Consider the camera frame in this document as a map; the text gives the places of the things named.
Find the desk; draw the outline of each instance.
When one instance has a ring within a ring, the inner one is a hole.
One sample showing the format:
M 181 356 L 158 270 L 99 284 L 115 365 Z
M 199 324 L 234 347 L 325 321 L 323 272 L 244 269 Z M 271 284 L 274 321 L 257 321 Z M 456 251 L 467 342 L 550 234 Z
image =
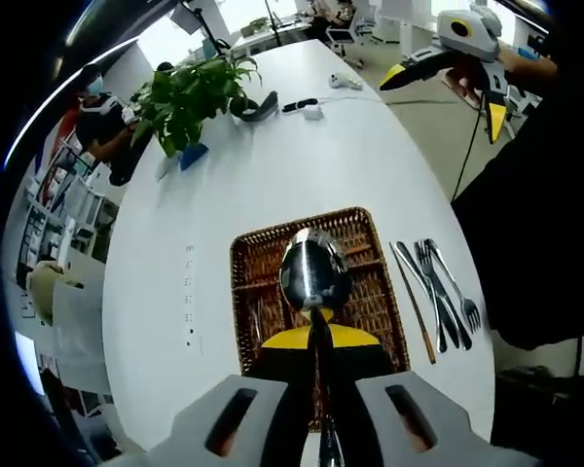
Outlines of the desk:
M 298 35 L 301 31 L 304 31 L 309 27 L 310 24 L 308 22 L 299 21 L 294 24 L 280 27 L 276 32 L 279 34 L 279 37 L 286 34 Z M 232 52 L 251 56 L 251 48 L 269 40 L 274 40 L 274 32 L 270 28 L 267 31 L 258 32 L 252 36 L 240 37 L 232 46 Z
M 152 139 L 119 210 L 104 278 L 106 367 L 126 433 L 150 449 L 168 436 L 179 411 L 227 375 L 239 374 L 230 285 L 234 238 L 362 206 L 379 234 L 413 370 L 461 404 L 473 430 L 488 440 L 494 370 L 485 317 L 472 350 L 450 348 L 430 365 L 388 246 L 390 240 L 412 245 L 422 236 L 434 238 L 463 293 L 485 310 L 465 238 L 420 150 L 367 85 L 360 91 L 329 87 L 332 73 L 361 78 L 319 42 L 255 59 L 264 84 L 245 84 L 252 99 L 259 102 L 271 90 L 279 93 L 281 106 L 308 97 L 332 99 L 320 121 L 277 113 L 259 124 L 238 123 L 238 141 L 184 172 L 172 170 L 160 183 L 154 172 L 164 152 Z M 201 341 L 191 347 L 183 331 L 187 245 L 194 245 L 192 290 Z M 433 332 L 430 302 L 410 281 Z

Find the hand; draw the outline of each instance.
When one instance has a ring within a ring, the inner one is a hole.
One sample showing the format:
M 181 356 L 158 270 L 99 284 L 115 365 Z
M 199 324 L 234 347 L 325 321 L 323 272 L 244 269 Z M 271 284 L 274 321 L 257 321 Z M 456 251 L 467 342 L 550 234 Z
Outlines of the hand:
M 474 90 L 479 90 L 480 86 L 479 71 L 476 63 L 470 60 L 464 60 L 457 66 L 446 73 L 446 81 L 450 88 L 459 96 L 469 97 L 476 104 L 480 105 L 480 97 Z

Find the wicker basket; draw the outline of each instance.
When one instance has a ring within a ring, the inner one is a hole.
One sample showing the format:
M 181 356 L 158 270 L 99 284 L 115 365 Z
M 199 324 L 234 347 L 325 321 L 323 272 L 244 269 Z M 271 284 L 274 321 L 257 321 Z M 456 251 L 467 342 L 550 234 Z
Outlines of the wicker basket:
M 347 255 L 352 291 L 344 313 L 338 314 L 334 322 L 372 334 L 381 341 L 397 372 L 409 370 L 405 335 L 377 231 L 368 211 L 352 207 L 247 233 L 234 240 L 232 291 L 242 373 L 251 368 L 261 346 L 256 313 L 262 321 L 262 341 L 308 324 L 300 313 L 291 312 L 278 284 L 285 246 L 305 227 L 328 232 Z M 315 420 L 310 428 L 317 427 Z

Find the white floor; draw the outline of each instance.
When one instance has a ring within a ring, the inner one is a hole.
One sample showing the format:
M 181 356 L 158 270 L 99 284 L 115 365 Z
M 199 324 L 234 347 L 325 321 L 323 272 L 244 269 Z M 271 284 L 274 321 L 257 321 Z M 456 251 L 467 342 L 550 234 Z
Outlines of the white floor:
M 378 87 L 387 70 L 402 58 L 400 48 L 395 44 L 366 42 L 362 47 L 347 47 L 347 53 L 365 62 L 360 74 L 374 87 Z M 476 122 L 477 111 L 451 92 L 437 77 L 412 83 L 401 90 L 383 92 L 381 96 L 420 147 L 446 197 L 451 198 Z M 503 131 L 499 140 L 491 145 L 485 134 L 484 121 L 480 122 L 460 191 L 508 141 L 508 134 Z M 498 371 L 520 365 L 543 365 L 558 377 L 567 377 L 573 373 L 576 341 L 523 351 L 508 345 L 498 334 L 494 334 L 493 343 Z

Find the green leaves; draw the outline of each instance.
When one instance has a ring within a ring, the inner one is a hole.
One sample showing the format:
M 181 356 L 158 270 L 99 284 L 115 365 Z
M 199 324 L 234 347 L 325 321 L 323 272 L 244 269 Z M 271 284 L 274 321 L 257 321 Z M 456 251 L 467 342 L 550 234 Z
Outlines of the green leaves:
M 188 144 L 197 145 L 203 120 L 215 118 L 218 111 L 226 113 L 232 99 L 241 99 L 240 105 L 246 107 L 240 81 L 244 76 L 250 81 L 253 73 L 261 83 L 257 62 L 250 56 L 238 60 L 215 56 L 180 64 L 172 74 L 156 72 L 153 82 L 141 88 L 151 91 L 139 93 L 144 120 L 136 127 L 132 141 L 152 127 L 168 157 Z

